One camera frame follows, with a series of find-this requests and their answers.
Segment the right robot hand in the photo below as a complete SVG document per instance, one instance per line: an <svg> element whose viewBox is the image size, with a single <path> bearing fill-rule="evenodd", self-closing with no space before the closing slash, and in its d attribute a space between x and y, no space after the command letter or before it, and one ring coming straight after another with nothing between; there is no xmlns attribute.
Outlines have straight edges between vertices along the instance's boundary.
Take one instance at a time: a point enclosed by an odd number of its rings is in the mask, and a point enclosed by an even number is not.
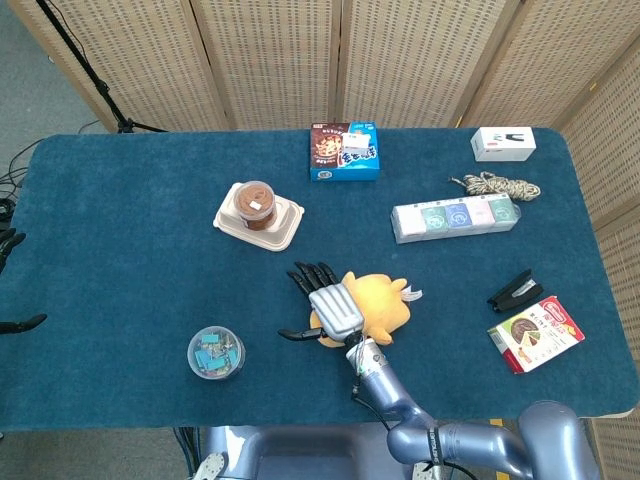
<svg viewBox="0 0 640 480"><path fill-rule="evenodd" d="M364 339L364 316L347 287L326 264L295 262L297 271L287 275L307 296L319 327L305 331L280 329L278 334L294 342L329 338L351 348Z"/></svg>

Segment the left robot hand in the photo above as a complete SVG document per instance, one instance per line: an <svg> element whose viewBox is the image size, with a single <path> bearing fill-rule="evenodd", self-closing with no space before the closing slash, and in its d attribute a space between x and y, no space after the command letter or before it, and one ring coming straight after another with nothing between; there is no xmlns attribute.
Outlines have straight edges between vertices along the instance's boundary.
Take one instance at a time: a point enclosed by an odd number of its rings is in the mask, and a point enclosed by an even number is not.
<svg viewBox="0 0 640 480"><path fill-rule="evenodd" d="M15 228L9 228L1 232L1 270L4 270L7 259L13 249L26 239L25 233L17 233ZM35 315L22 322L2 322L1 334L20 334L33 330L40 326L48 316L44 313Z"/></svg>

